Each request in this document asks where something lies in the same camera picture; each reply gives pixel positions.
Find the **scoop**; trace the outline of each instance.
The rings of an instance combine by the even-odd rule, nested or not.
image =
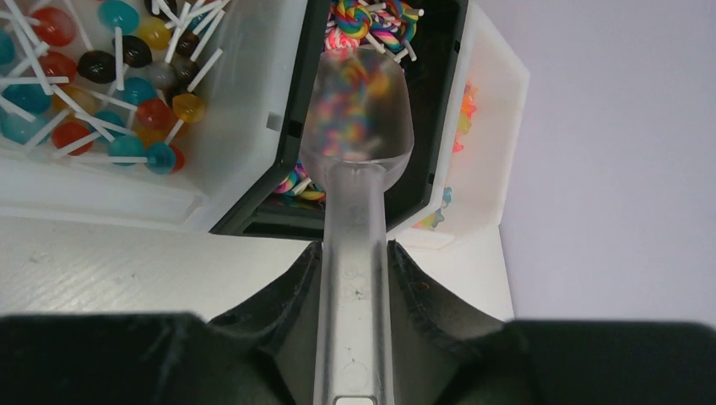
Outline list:
[[[413,142],[397,63],[367,49],[322,54],[300,151],[326,191],[316,405],[394,403],[383,193]]]

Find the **transparent handle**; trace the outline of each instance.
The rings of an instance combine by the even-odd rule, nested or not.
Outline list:
[[[326,173],[314,405],[392,405],[383,177],[375,164]]]

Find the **wall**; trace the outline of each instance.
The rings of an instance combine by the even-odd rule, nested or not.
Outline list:
[[[477,3],[531,72],[501,227],[516,315],[716,325],[716,3]]]

